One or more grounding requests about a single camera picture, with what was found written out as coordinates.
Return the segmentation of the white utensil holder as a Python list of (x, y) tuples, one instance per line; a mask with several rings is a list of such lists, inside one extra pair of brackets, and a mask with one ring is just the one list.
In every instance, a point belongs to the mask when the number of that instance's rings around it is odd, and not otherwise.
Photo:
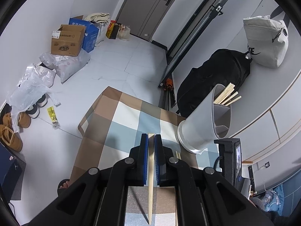
[(214, 140), (227, 136), (232, 109), (214, 103), (224, 89), (224, 85), (217, 84), (188, 118), (180, 122), (178, 140), (188, 152), (202, 153)]

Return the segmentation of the yellow wrapper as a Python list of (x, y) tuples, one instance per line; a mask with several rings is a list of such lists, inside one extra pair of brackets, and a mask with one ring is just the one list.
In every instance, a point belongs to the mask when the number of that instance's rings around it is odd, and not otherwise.
[(54, 129), (58, 129), (60, 127), (60, 124), (58, 122), (54, 107), (51, 106), (51, 107), (47, 108), (47, 112), (48, 112), (48, 115), (49, 115), (50, 120), (52, 122), (52, 127)]

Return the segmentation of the black backpack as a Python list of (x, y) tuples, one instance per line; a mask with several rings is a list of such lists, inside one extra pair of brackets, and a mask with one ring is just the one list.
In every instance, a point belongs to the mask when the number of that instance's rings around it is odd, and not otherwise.
[(251, 62), (248, 53), (225, 48), (215, 51), (181, 83), (176, 95), (178, 113), (188, 117), (217, 84), (226, 87), (232, 83), (237, 91), (251, 72)]

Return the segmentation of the navy Jordan shoe box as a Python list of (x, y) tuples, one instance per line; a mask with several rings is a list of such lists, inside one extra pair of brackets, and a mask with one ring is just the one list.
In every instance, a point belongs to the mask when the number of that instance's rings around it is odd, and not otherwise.
[(17, 181), (22, 173), (17, 157), (2, 143), (0, 150), (0, 179), (6, 201), (10, 201)]

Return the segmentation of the orange object by doorframe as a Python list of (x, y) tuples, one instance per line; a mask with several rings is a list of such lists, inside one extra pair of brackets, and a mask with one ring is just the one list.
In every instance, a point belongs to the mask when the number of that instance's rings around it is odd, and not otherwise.
[(171, 78), (168, 78), (164, 84), (163, 84), (163, 89), (165, 91), (172, 91), (173, 90), (173, 81)]

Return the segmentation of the black white sneaker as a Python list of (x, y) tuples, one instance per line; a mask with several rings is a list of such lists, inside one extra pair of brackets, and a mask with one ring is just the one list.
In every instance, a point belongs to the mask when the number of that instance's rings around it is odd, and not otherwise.
[(47, 104), (47, 97), (46, 94), (44, 94), (38, 101), (36, 102), (36, 105), (38, 107), (44, 107)]
[(32, 119), (35, 119), (38, 117), (40, 110), (39, 107), (36, 104), (33, 104), (30, 108), (26, 110), (27, 115), (31, 117)]

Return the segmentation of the white canvas bag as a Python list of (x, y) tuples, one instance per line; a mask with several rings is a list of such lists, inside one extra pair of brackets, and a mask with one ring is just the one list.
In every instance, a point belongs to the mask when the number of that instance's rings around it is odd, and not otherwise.
[(288, 50), (288, 29), (284, 20), (269, 15), (243, 20), (247, 48), (253, 61), (268, 68), (279, 67)]

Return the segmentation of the clear plastic bag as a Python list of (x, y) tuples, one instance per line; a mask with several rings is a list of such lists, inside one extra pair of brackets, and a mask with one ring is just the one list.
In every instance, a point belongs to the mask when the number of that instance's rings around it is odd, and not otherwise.
[(12, 127), (15, 132), (19, 132), (19, 113), (36, 104), (43, 95), (47, 94), (55, 106), (60, 105), (56, 94), (50, 89), (55, 76), (55, 70), (40, 65), (31, 64), (26, 67), (22, 79), (6, 98), (11, 106)]

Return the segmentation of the grey plastic mail bag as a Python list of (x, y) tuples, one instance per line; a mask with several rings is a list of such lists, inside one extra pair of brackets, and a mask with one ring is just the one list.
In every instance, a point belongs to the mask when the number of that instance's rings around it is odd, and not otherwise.
[(74, 57), (43, 53), (39, 59), (47, 68), (56, 70), (56, 74), (63, 84), (90, 61), (90, 55), (81, 49), (79, 54)]

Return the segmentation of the brown cardboard box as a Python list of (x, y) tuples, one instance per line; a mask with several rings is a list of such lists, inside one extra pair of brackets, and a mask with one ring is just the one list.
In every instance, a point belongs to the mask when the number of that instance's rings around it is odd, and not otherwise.
[(52, 32), (50, 53), (61, 56), (78, 56), (85, 36), (85, 26), (62, 24)]

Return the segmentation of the beige shopping bag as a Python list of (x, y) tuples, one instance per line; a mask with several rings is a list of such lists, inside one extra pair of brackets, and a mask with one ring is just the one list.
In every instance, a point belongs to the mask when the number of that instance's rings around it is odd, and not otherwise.
[(131, 29), (128, 26), (121, 24), (119, 26), (117, 38), (121, 40), (128, 40), (130, 37)]

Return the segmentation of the yellow black paper bag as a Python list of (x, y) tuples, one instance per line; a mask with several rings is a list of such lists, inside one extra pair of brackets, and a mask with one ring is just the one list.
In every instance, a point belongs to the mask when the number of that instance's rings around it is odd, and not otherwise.
[(116, 21), (111, 21), (107, 28), (106, 37), (108, 39), (116, 39), (119, 28), (120, 28), (119, 23), (117, 23)]

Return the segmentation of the blue cardboard box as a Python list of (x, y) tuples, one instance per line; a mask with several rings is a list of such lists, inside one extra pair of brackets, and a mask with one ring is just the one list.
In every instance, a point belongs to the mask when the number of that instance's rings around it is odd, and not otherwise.
[(69, 24), (86, 27), (82, 49), (84, 49), (87, 53), (93, 51), (97, 40), (99, 28), (97, 28), (93, 23), (79, 18), (70, 18)]

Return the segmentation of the grey door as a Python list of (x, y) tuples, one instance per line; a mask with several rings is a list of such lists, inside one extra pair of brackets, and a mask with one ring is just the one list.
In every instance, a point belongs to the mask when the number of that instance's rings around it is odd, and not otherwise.
[(174, 0), (124, 0), (117, 22), (130, 27), (130, 34), (150, 41)]

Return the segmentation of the cream tote bag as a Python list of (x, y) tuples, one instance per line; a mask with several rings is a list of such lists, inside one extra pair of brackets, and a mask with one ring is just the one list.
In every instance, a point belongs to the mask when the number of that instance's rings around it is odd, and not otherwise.
[(93, 13), (84, 18), (85, 21), (89, 21), (95, 24), (105, 24), (110, 22), (109, 13)]

